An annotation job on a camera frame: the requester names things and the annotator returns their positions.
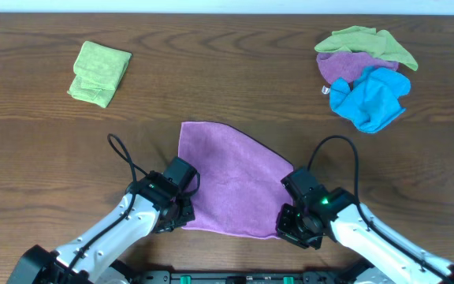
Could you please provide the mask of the purple microfiber cloth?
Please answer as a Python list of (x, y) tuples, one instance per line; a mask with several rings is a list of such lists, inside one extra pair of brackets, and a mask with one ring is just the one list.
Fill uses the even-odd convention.
[(233, 127), (208, 121), (181, 124), (178, 156), (200, 173), (191, 198), (195, 220), (186, 230), (271, 239), (283, 204), (292, 198), (281, 179), (286, 159)]

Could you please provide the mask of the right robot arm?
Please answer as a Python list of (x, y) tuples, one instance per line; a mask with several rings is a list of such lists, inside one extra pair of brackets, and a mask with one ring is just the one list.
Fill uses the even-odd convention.
[(294, 191), (277, 217), (278, 237), (303, 249), (331, 240), (360, 254), (395, 283), (454, 283), (454, 263), (427, 252), (381, 222), (342, 188)]

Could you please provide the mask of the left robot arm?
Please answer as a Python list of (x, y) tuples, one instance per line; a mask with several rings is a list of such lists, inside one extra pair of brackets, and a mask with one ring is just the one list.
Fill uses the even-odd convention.
[(8, 283), (134, 283), (117, 258), (153, 233), (171, 232), (195, 219), (187, 181), (144, 178), (129, 184), (118, 206), (76, 239), (47, 251), (31, 247)]

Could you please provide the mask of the crumpled blue cloth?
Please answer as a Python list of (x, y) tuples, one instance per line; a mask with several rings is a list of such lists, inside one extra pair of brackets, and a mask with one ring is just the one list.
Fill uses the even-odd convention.
[(330, 86), (329, 105), (359, 131), (375, 134), (405, 111), (399, 98), (410, 90), (411, 82), (403, 74), (370, 66), (353, 85), (343, 78), (335, 80)]

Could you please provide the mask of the folded green cloth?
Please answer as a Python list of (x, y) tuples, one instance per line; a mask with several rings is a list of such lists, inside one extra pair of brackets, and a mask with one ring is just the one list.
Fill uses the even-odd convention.
[(74, 99), (107, 108), (132, 54), (86, 41), (73, 65), (75, 78), (68, 94)]

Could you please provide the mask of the crumpled purple cloth in pile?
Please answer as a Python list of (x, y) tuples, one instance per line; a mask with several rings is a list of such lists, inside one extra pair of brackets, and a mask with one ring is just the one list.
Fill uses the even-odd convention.
[(394, 71), (399, 68), (398, 62), (374, 58), (367, 52), (318, 53), (316, 61), (319, 72), (329, 84), (339, 78), (351, 83), (361, 77), (366, 67), (382, 67)]

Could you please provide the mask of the crumpled green cloth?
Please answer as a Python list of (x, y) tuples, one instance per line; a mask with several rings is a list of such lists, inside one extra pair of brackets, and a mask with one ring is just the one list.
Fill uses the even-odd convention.
[(378, 31), (376, 28), (351, 26), (331, 32), (331, 35), (318, 43), (314, 49), (319, 53), (365, 52), (373, 58), (399, 62), (413, 71), (419, 68), (413, 55), (390, 32)]

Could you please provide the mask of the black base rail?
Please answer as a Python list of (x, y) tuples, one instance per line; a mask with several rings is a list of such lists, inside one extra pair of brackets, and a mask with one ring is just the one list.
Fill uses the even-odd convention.
[(137, 284), (336, 284), (347, 283), (335, 271), (302, 273), (262, 272), (169, 272), (145, 271), (136, 276)]

